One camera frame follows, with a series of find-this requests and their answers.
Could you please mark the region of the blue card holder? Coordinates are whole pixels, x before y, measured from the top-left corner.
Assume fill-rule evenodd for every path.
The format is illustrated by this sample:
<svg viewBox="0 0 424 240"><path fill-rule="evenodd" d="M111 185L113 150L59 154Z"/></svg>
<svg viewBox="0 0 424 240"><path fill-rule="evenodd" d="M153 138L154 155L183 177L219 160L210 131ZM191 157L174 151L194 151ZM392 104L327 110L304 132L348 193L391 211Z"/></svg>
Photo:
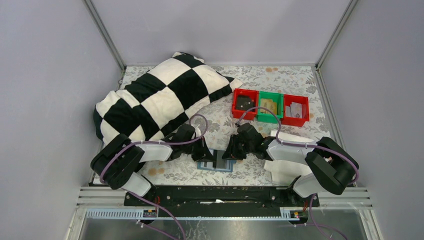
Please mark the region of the blue card holder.
<svg viewBox="0 0 424 240"><path fill-rule="evenodd" d="M232 173L234 164L237 162L233 159L224 159L223 150L209 149L210 153L214 157L214 161L201 161L197 163L199 170Z"/></svg>

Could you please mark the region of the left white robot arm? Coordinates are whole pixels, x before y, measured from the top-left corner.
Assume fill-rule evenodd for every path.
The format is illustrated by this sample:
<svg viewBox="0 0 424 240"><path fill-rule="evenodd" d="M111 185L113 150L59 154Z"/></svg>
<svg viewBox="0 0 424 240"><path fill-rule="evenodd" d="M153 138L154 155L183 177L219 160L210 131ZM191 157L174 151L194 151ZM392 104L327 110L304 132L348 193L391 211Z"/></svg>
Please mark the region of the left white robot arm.
<svg viewBox="0 0 424 240"><path fill-rule="evenodd" d="M181 125L175 133L159 141L131 141L117 135L91 161L90 168L111 189L123 189L135 194L144 206L155 200L156 188L138 172L147 162L172 161L186 154L194 162L216 162L205 137L189 124Z"/></svg>

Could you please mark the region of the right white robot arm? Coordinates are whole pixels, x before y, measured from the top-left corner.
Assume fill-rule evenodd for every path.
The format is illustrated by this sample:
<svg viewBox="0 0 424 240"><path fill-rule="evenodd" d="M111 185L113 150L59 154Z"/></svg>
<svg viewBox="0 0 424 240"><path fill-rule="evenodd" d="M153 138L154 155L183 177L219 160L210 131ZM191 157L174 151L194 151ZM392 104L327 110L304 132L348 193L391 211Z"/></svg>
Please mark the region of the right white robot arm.
<svg viewBox="0 0 424 240"><path fill-rule="evenodd" d="M248 154L260 160L288 161L310 169L310 173L297 176L286 193L287 201L293 206L320 192L341 195L359 176L358 163L329 137L319 141L292 141L281 139L278 132L264 137L254 126L244 123L230 136L222 159L244 160Z"/></svg>

